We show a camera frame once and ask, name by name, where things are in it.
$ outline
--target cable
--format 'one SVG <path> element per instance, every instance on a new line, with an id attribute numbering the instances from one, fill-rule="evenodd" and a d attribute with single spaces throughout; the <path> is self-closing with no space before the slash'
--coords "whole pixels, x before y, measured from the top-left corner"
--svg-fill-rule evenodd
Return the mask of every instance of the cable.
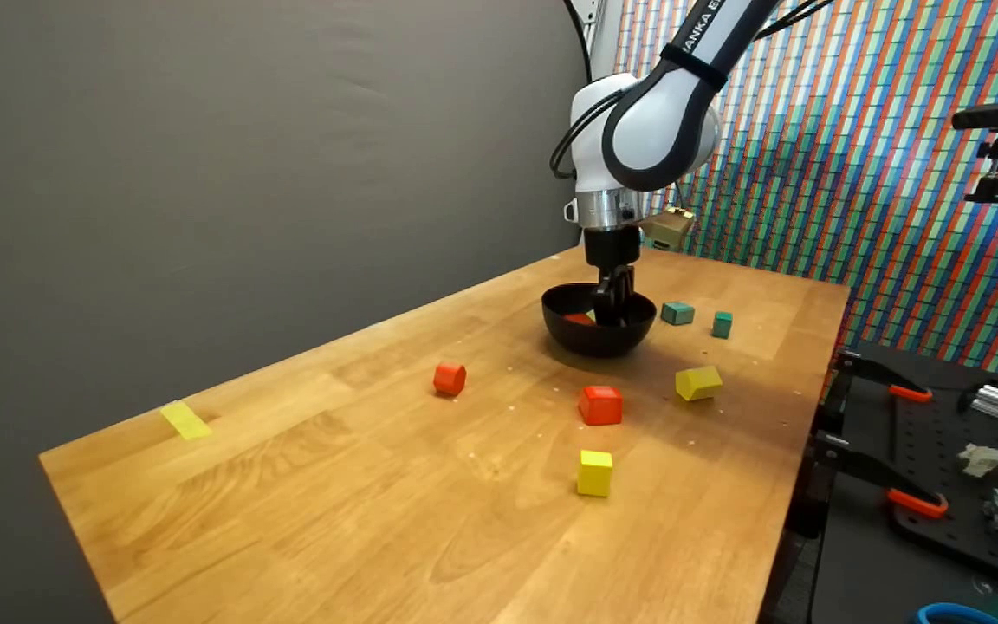
<path id="1" fill-rule="evenodd" d="M 581 19 L 580 19 L 572 0 L 566 0 L 566 6 L 570 6 L 570 19 L 575 26 L 575 39 L 580 39 L 581 79 L 593 83 L 593 54 L 588 54 L 588 40 L 581 39 Z"/>
<path id="2" fill-rule="evenodd" d="M 795 10 L 786 10 L 782 17 L 777 17 L 772 25 L 766 25 L 755 39 L 770 39 L 796 19 L 806 19 L 811 12 L 819 12 L 822 6 L 828 6 L 831 0 L 804 0 Z"/>
<path id="3" fill-rule="evenodd" d="M 937 624 L 937 620 L 998 624 L 993 614 L 966 605 L 966 602 L 925 602 L 925 605 L 916 611 L 916 624 Z"/>
<path id="4" fill-rule="evenodd" d="M 611 110 L 628 91 L 612 91 L 611 97 L 597 99 L 588 110 L 581 110 L 575 116 L 575 123 L 570 123 L 570 130 L 561 136 L 561 143 L 554 145 L 550 159 L 546 159 L 546 168 L 559 176 L 559 179 L 572 179 L 575 168 L 561 168 L 561 159 L 566 151 L 572 150 L 575 136 L 587 130 L 604 110 Z"/>

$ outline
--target black bowl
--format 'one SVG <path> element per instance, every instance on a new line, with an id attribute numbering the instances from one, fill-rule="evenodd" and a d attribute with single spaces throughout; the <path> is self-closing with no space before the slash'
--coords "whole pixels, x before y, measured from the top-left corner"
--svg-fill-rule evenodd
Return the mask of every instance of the black bowl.
<path id="1" fill-rule="evenodd" d="M 657 309 L 645 298 L 645 294 L 630 294 L 623 300 L 623 318 L 621 325 L 581 325 L 581 323 L 572 323 L 566 314 L 575 314 L 575 310 L 588 310 L 593 309 L 593 294 L 597 294 L 597 285 L 559 285 L 559 286 L 546 286 L 542 294 L 542 310 L 543 310 L 543 325 L 546 332 L 572 354 L 581 354 L 581 358 L 623 358 L 630 354 L 653 318 L 657 314 Z"/>

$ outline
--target small block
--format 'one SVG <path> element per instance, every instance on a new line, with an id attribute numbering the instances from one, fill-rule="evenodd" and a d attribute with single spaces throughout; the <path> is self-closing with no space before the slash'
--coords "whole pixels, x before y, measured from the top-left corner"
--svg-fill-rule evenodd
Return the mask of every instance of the small block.
<path id="1" fill-rule="evenodd" d="M 580 449 L 575 492 L 606 500 L 611 494 L 611 476 L 612 476 L 612 452 Z"/>
<path id="2" fill-rule="evenodd" d="M 463 390 L 463 380 L 467 380 L 467 368 L 463 363 L 436 363 L 434 370 L 434 390 L 436 395 L 460 395 Z"/>
<path id="3" fill-rule="evenodd" d="M 210 436 L 210 425 L 200 421 L 200 415 L 186 402 L 171 402 L 158 407 L 158 415 L 183 436 L 200 439 Z"/>
<path id="4" fill-rule="evenodd" d="M 662 303 L 662 323 L 668 325 L 690 325 L 697 318 L 697 309 L 685 300 L 664 300 Z"/>
<path id="5" fill-rule="evenodd" d="M 966 444 L 955 456 L 965 459 L 960 471 L 970 479 L 985 479 L 998 466 L 998 446 Z"/>
<path id="6" fill-rule="evenodd" d="M 623 421 L 623 390 L 611 385 L 587 385 L 580 390 L 580 415 L 588 425 Z"/>
<path id="7" fill-rule="evenodd" d="M 721 375 L 713 368 L 685 368 L 675 375 L 675 395 L 682 402 L 713 397 L 721 387 Z"/>
<path id="8" fill-rule="evenodd" d="M 709 330 L 709 337 L 729 338 L 730 330 L 736 330 L 736 314 L 730 314 L 730 310 L 713 310 L 713 330 Z"/>

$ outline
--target yellow cube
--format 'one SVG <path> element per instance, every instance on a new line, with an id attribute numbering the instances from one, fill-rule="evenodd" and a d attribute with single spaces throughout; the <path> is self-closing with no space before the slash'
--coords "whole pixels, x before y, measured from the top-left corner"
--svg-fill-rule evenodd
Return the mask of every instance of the yellow cube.
<path id="1" fill-rule="evenodd" d="M 606 500 L 611 494 L 611 476 L 612 476 L 612 452 L 580 449 L 575 492 Z"/>
<path id="2" fill-rule="evenodd" d="M 675 375 L 675 395 L 682 402 L 713 397 L 721 387 L 721 375 L 713 368 L 685 368 Z"/>

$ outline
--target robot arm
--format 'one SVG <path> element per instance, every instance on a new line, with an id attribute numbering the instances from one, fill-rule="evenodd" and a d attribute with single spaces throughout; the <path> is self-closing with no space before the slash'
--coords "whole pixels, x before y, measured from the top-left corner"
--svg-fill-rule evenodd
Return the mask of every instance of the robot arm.
<path id="1" fill-rule="evenodd" d="M 633 191 L 668 186 L 703 161 L 717 143 L 706 107 L 772 6 L 777 0 L 697 0 L 645 79 L 606 77 L 572 97 L 572 127 L 554 168 L 572 143 L 575 202 L 566 220 L 587 228 L 587 256 L 598 265 L 598 325 L 616 325 L 616 309 L 633 292 Z"/>

